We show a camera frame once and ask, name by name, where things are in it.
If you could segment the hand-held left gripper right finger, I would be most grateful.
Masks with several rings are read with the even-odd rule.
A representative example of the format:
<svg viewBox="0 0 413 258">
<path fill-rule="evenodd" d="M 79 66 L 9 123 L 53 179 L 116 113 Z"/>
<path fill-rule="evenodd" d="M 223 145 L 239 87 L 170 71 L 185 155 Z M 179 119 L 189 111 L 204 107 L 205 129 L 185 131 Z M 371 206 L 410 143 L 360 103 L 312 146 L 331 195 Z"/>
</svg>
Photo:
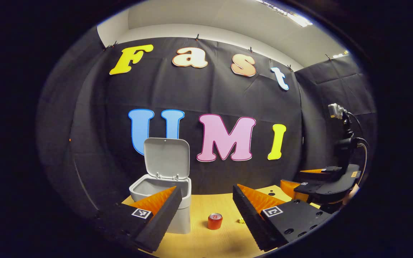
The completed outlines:
<svg viewBox="0 0 413 258">
<path fill-rule="evenodd" d="M 303 200 L 282 201 L 240 184 L 233 186 L 232 194 L 257 246 L 265 252 L 302 238 L 332 217 Z"/>
</svg>

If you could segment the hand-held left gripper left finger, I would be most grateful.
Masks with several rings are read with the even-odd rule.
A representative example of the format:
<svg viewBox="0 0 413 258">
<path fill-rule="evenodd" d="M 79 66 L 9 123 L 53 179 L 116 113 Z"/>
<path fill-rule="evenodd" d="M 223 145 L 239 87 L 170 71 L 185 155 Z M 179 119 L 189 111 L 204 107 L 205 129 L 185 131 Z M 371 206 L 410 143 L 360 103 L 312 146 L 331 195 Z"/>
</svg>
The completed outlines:
<svg viewBox="0 0 413 258">
<path fill-rule="evenodd" d="M 99 211 L 97 230 L 127 248 L 156 251 L 182 201 L 177 186 L 132 204 L 115 204 Z"/>
</svg>

